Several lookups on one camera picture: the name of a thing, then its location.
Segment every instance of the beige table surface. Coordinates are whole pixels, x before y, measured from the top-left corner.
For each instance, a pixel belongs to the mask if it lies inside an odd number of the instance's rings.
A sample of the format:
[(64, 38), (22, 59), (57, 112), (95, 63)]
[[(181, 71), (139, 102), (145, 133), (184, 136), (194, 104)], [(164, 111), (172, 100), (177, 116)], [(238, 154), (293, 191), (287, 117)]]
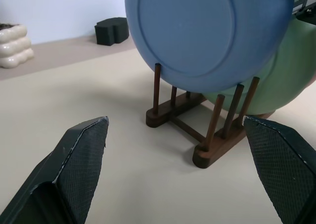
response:
[[(153, 77), (131, 49), (0, 81), (0, 212), (66, 129), (107, 115), (107, 148), (87, 224), (281, 224), (247, 139), (200, 170), (191, 163), (197, 141), (171, 124), (145, 125)], [(160, 100), (170, 93), (162, 83)], [(271, 117), (314, 147), (315, 94), (316, 84)], [(182, 119), (206, 134), (207, 107)]]
[(97, 45), (95, 36), (32, 45), (35, 57), (13, 69), (8, 70), (0, 67), (0, 80), (111, 55), (133, 48), (135, 48), (135, 44), (131, 37), (119, 45), (114, 44), (112, 46)]

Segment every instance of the blue plate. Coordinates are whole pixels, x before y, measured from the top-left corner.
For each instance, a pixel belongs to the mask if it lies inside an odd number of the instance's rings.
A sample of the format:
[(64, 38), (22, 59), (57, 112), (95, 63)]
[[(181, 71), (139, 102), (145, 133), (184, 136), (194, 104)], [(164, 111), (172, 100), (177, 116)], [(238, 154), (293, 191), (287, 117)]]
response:
[(254, 76), (281, 42), (294, 0), (125, 0), (135, 44), (183, 90), (225, 90)]

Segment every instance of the green plate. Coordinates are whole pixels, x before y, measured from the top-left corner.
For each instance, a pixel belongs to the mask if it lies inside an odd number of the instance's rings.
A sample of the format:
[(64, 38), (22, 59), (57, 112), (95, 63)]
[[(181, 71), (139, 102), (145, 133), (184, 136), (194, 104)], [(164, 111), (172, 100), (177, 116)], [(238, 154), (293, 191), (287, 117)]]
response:
[(306, 88), (309, 87), (311, 84), (313, 84), (315, 81), (316, 81), (316, 74), (314, 74), (312, 80), (308, 83), (308, 85), (306, 86)]
[[(309, 84), (316, 72), (316, 26), (297, 19), (290, 22), (278, 51), (269, 63), (257, 74), (260, 83), (247, 114), (264, 114), (277, 110), (295, 99)], [(237, 113), (249, 89), (251, 79), (245, 85)], [(215, 102), (223, 94), (223, 109), (228, 110), (236, 87), (204, 96)]]

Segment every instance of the black object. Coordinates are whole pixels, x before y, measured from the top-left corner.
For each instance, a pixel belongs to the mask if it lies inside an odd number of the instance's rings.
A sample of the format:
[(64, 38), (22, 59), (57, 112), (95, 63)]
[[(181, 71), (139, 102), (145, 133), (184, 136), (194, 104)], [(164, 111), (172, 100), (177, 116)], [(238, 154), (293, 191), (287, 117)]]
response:
[(94, 26), (97, 44), (111, 46), (129, 37), (127, 19), (118, 17), (100, 21)]
[(284, 224), (316, 223), (316, 151), (292, 128), (246, 117), (259, 178)]
[(316, 25), (316, 0), (296, 1), (292, 14), (300, 21)]
[(0, 224), (84, 224), (101, 171), (108, 118), (66, 131), (0, 216)]

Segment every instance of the white vase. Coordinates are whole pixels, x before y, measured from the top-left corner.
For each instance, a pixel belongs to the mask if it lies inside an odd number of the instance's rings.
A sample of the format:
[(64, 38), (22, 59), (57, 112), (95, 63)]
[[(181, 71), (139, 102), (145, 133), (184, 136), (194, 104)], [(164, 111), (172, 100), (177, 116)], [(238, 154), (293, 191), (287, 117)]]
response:
[(14, 68), (34, 57), (24, 25), (0, 30), (0, 67)]

